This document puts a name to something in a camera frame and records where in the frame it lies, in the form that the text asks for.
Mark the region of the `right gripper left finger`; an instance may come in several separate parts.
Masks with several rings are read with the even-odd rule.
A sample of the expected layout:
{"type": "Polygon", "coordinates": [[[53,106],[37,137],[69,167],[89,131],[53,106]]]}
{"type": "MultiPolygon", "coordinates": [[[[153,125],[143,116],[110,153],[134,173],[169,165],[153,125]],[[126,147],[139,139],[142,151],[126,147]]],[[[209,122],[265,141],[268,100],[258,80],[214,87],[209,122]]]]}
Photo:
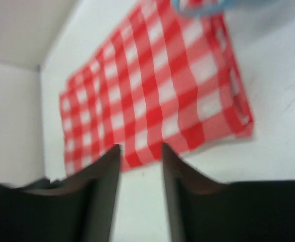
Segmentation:
{"type": "Polygon", "coordinates": [[[0,184],[0,241],[109,241],[121,149],[62,180],[0,184]]]}

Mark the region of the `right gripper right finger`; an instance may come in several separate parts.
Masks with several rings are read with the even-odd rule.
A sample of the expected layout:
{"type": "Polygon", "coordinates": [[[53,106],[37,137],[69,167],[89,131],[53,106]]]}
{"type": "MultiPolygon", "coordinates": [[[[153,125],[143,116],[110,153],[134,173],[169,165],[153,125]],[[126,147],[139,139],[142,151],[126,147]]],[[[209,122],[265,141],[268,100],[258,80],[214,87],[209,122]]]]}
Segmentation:
{"type": "Polygon", "coordinates": [[[295,180],[217,182],[162,145],[172,241],[295,241],[295,180]]]}

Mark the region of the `red checkered cloth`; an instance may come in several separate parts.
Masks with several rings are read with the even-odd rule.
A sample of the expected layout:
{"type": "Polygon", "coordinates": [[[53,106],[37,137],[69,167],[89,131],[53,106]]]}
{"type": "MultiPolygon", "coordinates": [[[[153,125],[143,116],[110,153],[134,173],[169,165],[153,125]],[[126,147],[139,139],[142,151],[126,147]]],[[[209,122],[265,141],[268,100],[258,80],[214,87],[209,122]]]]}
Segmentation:
{"type": "Polygon", "coordinates": [[[122,146],[122,169],[252,135],[254,120],[223,15],[183,17],[139,1],[60,93],[67,175],[122,146]]]}

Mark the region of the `blue mug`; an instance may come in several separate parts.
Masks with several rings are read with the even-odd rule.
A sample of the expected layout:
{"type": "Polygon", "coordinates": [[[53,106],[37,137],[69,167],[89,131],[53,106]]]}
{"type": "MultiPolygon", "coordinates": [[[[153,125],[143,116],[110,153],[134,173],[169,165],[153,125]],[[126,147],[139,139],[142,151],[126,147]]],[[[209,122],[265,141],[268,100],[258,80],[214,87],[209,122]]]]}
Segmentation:
{"type": "Polygon", "coordinates": [[[197,7],[181,7],[180,0],[172,0],[170,1],[172,7],[175,11],[186,17],[204,17],[204,16],[213,16],[217,14],[223,13],[226,9],[231,7],[237,6],[240,1],[233,1],[233,0],[224,0],[219,1],[217,3],[210,3],[210,4],[200,4],[197,7]]]}

